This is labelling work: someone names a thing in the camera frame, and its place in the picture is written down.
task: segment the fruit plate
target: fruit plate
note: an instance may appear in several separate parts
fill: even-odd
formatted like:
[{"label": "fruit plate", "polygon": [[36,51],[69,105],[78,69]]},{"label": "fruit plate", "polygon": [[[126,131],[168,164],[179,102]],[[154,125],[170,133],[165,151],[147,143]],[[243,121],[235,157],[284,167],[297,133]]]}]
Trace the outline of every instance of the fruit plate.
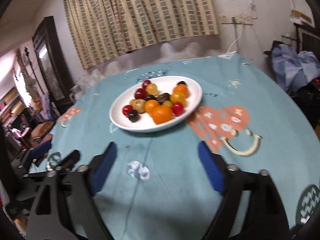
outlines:
[{"label": "fruit plate", "polygon": [[137,122],[130,122],[122,114],[122,108],[128,105],[131,99],[134,99],[134,94],[138,88],[141,88],[142,83],[136,84],[131,88],[124,91],[117,99],[112,103],[109,110],[109,117],[111,121],[121,129],[131,132],[155,132],[167,129],[186,119],[199,105],[202,99],[202,89],[200,85],[191,78],[181,76],[163,76],[150,79],[152,83],[156,84],[159,90],[159,94],[172,93],[173,88],[178,82],[186,82],[189,89],[189,97],[187,98],[187,106],[182,115],[174,117],[172,120],[155,124],[152,117],[147,113],[140,114],[140,119]]}]

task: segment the brown cushion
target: brown cushion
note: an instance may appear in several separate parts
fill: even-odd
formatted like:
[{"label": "brown cushion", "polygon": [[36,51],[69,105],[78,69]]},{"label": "brown cushion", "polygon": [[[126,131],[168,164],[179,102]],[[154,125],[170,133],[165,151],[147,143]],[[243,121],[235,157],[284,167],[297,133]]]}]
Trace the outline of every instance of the brown cushion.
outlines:
[{"label": "brown cushion", "polygon": [[53,122],[44,122],[36,126],[31,132],[31,138],[43,137],[53,126]]}]

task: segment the metal bolt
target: metal bolt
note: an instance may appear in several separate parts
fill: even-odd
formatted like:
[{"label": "metal bolt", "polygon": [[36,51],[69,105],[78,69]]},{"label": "metal bolt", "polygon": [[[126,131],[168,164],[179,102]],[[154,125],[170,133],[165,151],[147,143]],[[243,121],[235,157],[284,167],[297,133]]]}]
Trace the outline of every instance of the metal bolt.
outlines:
[{"label": "metal bolt", "polygon": [[83,171],[86,171],[88,168],[89,168],[88,165],[81,165],[78,167],[77,171],[83,172]]},{"label": "metal bolt", "polygon": [[267,170],[260,170],[260,174],[261,174],[262,176],[268,176],[268,175],[269,175],[269,173],[268,173]]},{"label": "metal bolt", "polygon": [[238,166],[234,165],[234,164],[228,164],[227,168],[229,171],[237,171],[239,170]]},{"label": "metal bolt", "polygon": [[57,174],[56,171],[49,171],[48,174],[47,174],[47,176],[48,176],[48,177],[53,177],[53,176],[55,176],[56,174]]}]

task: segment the striped curtain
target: striped curtain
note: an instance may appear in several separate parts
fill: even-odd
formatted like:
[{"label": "striped curtain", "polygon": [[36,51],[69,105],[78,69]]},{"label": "striped curtain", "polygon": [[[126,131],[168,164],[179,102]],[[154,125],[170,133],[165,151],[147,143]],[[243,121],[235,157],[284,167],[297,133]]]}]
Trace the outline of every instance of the striped curtain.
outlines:
[{"label": "striped curtain", "polygon": [[84,69],[163,41],[218,34],[211,0],[64,0]]}]

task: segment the curtain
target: curtain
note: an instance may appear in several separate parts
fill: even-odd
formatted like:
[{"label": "curtain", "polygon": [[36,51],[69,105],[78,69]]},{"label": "curtain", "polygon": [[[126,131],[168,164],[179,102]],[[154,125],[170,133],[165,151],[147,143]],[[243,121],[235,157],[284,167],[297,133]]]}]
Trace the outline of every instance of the curtain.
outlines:
[{"label": "curtain", "polygon": [[218,34],[211,0],[64,0],[84,69],[163,41]]}]

